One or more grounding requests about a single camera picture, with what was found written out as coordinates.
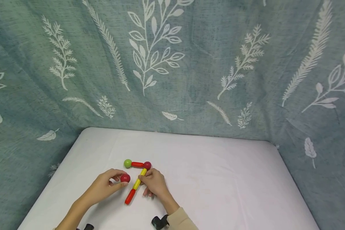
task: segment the magnetic stick toy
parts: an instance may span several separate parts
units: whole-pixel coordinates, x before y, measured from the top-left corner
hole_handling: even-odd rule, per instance
[[[141,172],[141,175],[144,176],[147,172],[147,170],[151,169],[152,165],[150,162],[146,161],[144,163],[141,163],[141,162],[132,162],[131,160],[127,159],[124,161],[124,167],[126,167],[127,169],[130,168],[130,167],[137,167],[137,168],[142,168],[142,172]],[[126,197],[126,201],[125,203],[127,205],[129,205],[134,197],[134,194],[136,192],[136,190],[138,189],[139,185],[141,184],[141,180],[140,179],[137,179],[136,182],[134,183],[133,185],[133,188],[131,189],[131,191],[129,192],[128,196]]]

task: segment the black clip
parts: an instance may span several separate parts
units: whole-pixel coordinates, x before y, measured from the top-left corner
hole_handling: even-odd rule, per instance
[[[169,227],[169,223],[167,222],[167,216],[168,215],[164,215],[164,217],[160,220],[160,218],[158,216],[155,216],[151,223],[153,225],[153,227],[156,230],[161,230],[163,229],[165,226]]]

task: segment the finger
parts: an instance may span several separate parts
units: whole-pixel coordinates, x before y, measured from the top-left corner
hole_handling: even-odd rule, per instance
[[[110,195],[113,194],[114,192],[120,190],[121,188],[124,188],[128,185],[128,182],[121,182],[117,184],[113,184],[111,187],[109,187]]]
[[[122,175],[122,174],[127,174],[127,173],[125,171],[119,170],[119,169],[109,169],[103,173],[103,175],[105,177],[107,177],[108,179],[111,179],[112,177],[114,177],[116,175]]]

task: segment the forearm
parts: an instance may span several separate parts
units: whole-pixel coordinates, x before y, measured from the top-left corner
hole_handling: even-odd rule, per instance
[[[90,207],[85,205],[81,199],[76,200],[68,211],[68,214],[59,223],[56,230],[76,230],[81,219]]]

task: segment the right hand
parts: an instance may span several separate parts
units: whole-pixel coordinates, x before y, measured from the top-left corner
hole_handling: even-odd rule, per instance
[[[153,194],[155,194],[161,199],[170,195],[165,182],[165,177],[157,169],[150,169],[146,172],[145,176],[139,175],[138,178],[147,186],[144,190],[143,196],[153,196]]]

